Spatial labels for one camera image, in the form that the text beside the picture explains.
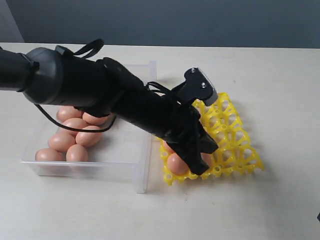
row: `wall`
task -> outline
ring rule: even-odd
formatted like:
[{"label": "wall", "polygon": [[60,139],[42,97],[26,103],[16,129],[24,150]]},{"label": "wall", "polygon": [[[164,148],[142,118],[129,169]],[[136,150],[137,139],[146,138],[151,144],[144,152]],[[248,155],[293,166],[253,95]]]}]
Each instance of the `wall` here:
[{"label": "wall", "polygon": [[26,42],[320,48],[319,0],[7,2]]},{"label": "wall", "polygon": [[0,0],[0,43],[1,42],[24,42],[6,0]]}]

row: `yellow egg tray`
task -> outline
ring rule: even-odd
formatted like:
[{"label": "yellow egg tray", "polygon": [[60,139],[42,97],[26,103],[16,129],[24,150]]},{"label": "yellow egg tray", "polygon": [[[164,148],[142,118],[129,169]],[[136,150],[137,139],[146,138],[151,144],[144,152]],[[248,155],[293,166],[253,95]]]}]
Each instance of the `yellow egg tray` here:
[{"label": "yellow egg tray", "polygon": [[[232,172],[250,174],[255,169],[264,170],[265,166],[257,151],[250,146],[250,137],[242,129],[243,122],[237,109],[225,92],[218,94],[217,101],[207,107],[196,100],[193,106],[201,114],[200,121],[204,129],[217,142],[219,148],[211,155],[212,167],[200,177],[207,179],[210,175],[220,177],[229,176]],[[172,185],[174,181],[182,183],[185,179],[197,179],[199,176],[190,172],[175,175],[167,167],[169,153],[160,145],[160,157],[163,160],[164,181]]]}]

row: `plastic bin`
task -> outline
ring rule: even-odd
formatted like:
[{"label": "plastic bin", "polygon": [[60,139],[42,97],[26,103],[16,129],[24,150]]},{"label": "plastic bin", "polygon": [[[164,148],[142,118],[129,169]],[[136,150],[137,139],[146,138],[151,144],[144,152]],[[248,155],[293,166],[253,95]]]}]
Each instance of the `plastic bin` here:
[{"label": "plastic bin", "polygon": [[[145,83],[157,80],[155,62],[147,65],[126,65],[126,67]],[[45,106],[45,109],[51,116],[56,116],[59,107]],[[132,182],[137,193],[146,191],[151,134],[122,119],[117,119],[113,127],[103,133],[101,140],[96,145],[87,148],[88,162],[35,161],[36,152],[39,149],[48,148],[48,139],[58,129],[45,116],[41,116],[21,162],[29,165],[39,176]]]}]

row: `brown egg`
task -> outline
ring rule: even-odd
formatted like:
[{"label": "brown egg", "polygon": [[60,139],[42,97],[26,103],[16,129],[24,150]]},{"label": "brown egg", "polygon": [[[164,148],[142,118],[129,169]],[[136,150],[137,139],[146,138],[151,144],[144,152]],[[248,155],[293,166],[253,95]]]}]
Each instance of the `brown egg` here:
[{"label": "brown egg", "polygon": [[95,117],[85,112],[82,116],[82,119],[85,120],[90,125],[99,126],[104,124],[107,121],[108,117],[109,116]]},{"label": "brown egg", "polygon": [[42,148],[35,154],[35,160],[40,162],[63,161],[62,155],[54,149]]},{"label": "brown egg", "polygon": [[[100,130],[98,126],[86,126],[85,130]],[[102,137],[102,132],[79,132],[75,137],[76,144],[80,144],[84,147],[91,147],[95,145]]]},{"label": "brown egg", "polygon": [[173,154],[175,152],[171,147],[169,147],[168,143],[164,140],[162,140],[162,146],[164,150],[168,152],[168,154]]},{"label": "brown egg", "polygon": [[201,153],[202,160],[211,168],[212,167],[212,158],[211,154],[208,153]]},{"label": "brown egg", "polygon": [[[88,126],[85,120],[82,120],[81,118],[70,118],[67,121],[63,122],[63,125],[74,128],[74,129],[83,129]],[[70,134],[72,136],[77,135],[77,131],[67,130],[64,128],[60,128],[60,133],[66,133]]]},{"label": "brown egg", "polygon": [[68,149],[75,144],[75,137],[65,132],[56,133],[50,137],[48,141],[48,145],[51,149],[61,153],[66,153]]},{"label": "brown egg", "polygon": [[66,160],[68,162],[87,162],[88,152],[84,146],[75,144],[66,152]]},{"label": "brown egg", "polygon": [[82,111],[75,109],[73,106],[62,106],[56,113],[56,119],[65,122],[68,119],[81,118]]},{"label": "brown egg", "polygon": [[172,153],[168,157],[166,165],[170,172],[178,176],[185,174],[189,170],[188,165],[176,153]]}]

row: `table surface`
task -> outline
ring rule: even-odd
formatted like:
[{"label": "table surface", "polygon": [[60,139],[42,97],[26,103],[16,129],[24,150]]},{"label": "table surface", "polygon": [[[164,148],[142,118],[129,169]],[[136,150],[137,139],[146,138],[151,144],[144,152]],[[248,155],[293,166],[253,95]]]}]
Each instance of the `table surface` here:
[{"label": "table surface", "polygon": [[[21,53],[55,47],[0,46]],[[158,82],[167,87],[201,67],[218,92],[229,94],[266,170],[167,186],[154,142],[146,194],[127,183],[39,177],[20,157],[40,113],[22,94],[3,91],[1,239],[319,239],[319,49],[106,45],[96,57],[103,56],[156,61]]]}]

